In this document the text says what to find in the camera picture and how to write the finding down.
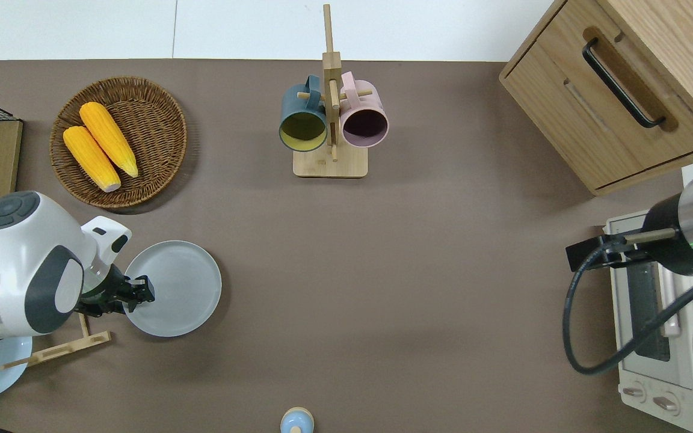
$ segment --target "wooden base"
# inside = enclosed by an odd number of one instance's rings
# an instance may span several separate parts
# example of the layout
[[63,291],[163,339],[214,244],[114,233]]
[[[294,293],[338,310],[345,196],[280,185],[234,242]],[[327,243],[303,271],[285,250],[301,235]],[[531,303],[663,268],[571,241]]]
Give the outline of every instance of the wooden base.
[[41,364],[42,362],[55,359],[56,357],[61,357],[67,354],[72,354],[75,351],[100,345],[100,343],[110,342],[111,333],[108,331],[99,332],[98,334],[93,335],[89,334],[87,329],[87,318],[85,315],[79,315],[79,322],[82,324],[82,334],[84,337],[79,338],[78,340],[73,340],[72,342],[63,343],[62,345],[57,345],[51,348],[46,348],[42,351],[34,352],[30,357],[24,357],[23,359],[19,359],[17,361],[8,362],[7,364],[2,365],[2,370],[26,363],[28,363],[27,367],[31,367],[31,365]]
[[333,161],[331,146],[311,152],[294,152],[294,174],[299,177],[360,178],[368,174],[368,149],[339,143]]

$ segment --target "round woven basket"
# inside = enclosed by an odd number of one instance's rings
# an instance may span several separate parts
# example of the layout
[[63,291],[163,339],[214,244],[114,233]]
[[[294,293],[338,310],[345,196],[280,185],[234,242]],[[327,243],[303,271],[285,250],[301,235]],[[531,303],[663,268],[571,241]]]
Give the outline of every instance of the round woven basket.
[[[83,124],[79,108],[91,101],[111,113],[138,165],[136,178],[115,167],[122,185],[113,192],[94,184],[63,143],[63,131]],[[173,180],[185,153],[186,121],[178,102],[164,88],[139,77],[113,77],[84,88],[63,106],[50,134],[50,161],[60,183],[82,202],[105,209],[154,197]]]

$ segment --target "oven knob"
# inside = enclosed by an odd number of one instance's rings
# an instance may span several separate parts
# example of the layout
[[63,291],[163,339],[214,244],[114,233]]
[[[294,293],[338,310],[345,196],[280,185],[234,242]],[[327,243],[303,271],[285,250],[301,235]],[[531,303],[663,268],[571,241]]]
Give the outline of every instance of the oven knob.
[[640,401],[640,403],[646,401],[646,389],[644,389],[643,384],[641,384],[639,381],[633,382],[633,384],[628,387],[625,387],[623,384],[619,384],[619,392],[635,398],[635,400]]
[[657,406],[660,406],[660,408],[665,409],[665,411],[670,412],[672,416],[677,416],[678,414],[681,413],[681,406],[679,406],[679,403],[677,401],[676,395],[674,395],[671,392],[667,393],[668,396],[661,396],[661,397],[654,397],[652,398],[652,401],[654,401],[654,404]]
[[622,394],[632,395],[633,397],[643,397],[643,389],[637,387],[623,387]]

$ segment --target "corn cob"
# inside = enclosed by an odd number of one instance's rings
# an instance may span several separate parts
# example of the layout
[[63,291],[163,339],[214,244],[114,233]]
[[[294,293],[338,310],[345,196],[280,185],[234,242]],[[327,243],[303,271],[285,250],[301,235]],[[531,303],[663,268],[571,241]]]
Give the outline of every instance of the corn cob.
[[85,170],[100,189],[104,192],[119,189],[122,184],[119,175],[84,126],[72,126],[63,131],[63,142],[82,170]]
[[108,159],[131,177],[138,177],[135,155],[108,110],[98,102],[86,102],[80,107],[79,116]]

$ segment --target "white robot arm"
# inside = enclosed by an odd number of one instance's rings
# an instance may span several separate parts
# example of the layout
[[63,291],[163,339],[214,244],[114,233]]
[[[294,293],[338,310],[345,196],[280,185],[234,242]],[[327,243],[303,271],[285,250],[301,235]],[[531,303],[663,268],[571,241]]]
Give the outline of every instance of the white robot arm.
[[0,198],[0,339],[49,334],[74,310],[98,316],[153,301],[146,277],[133,285],[112,264],[130,236],[104,216],[80,227],[39,192]]

